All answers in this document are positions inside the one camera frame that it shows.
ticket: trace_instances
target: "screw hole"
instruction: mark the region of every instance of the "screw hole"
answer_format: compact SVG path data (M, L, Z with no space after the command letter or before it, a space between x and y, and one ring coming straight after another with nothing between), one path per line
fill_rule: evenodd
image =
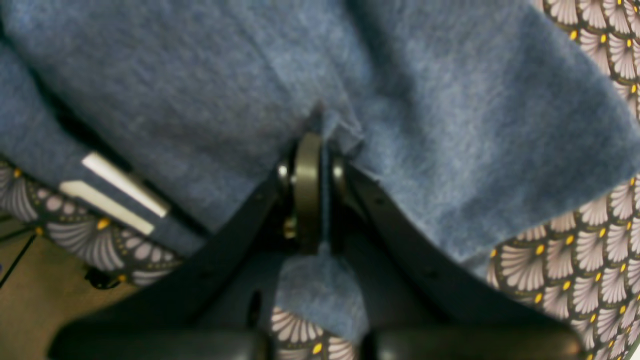
M260 308L262 307L262 294L260 291L253 292L251 301L249 302L249 310L247 313L246 324L249 327L255 327L260 318Z

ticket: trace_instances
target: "yellow dot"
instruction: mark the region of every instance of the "yellow dot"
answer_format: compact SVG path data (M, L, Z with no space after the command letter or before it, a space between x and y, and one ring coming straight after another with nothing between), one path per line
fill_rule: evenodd
M102 230L105 227L109 226L110 223L111 223L111 220L109 218L102 218L100 219L100 221L98 221L98 224L96 225L96 227L98 228L98 230Z

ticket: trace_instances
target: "floor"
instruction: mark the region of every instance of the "floor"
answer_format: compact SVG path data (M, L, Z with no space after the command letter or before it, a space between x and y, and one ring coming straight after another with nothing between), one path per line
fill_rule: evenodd
M19 228L3 224L0 236ZM7 272L28 234L0 242L0 264ZM43 360L64 323L116 302L134 291L121 284L96 290L84 279L83 263L43 238L36 238L0 288L0 359Z

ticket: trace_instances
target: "blue fabric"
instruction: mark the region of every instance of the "blue fabric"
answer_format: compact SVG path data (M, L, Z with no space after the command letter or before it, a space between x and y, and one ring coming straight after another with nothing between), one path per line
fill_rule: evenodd
M31 69L210 233L314 126L318 102L325 137L476 273L496 243L640 170L623 100L525 0L1 6L0 153L50 186L90 177L87 145L55 123ZM173 224L151 237L202 246ZM277 302L347 339L367 327L353 277L326 256L290 261Z

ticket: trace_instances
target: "patterned fabric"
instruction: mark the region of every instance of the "patterned fabric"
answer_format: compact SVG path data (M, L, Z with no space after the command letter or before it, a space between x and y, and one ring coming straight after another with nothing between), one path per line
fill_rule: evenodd
M38 184L3 159L0 209L120 281L147 286L182 263L176 253ZM280 359L355 358L351 343L294 314L276 307L271 319Z
M640 1L534 0L611 77L638 116ZM640 177L492 252L487 280L582 335L588 360L623 359L640 334Z

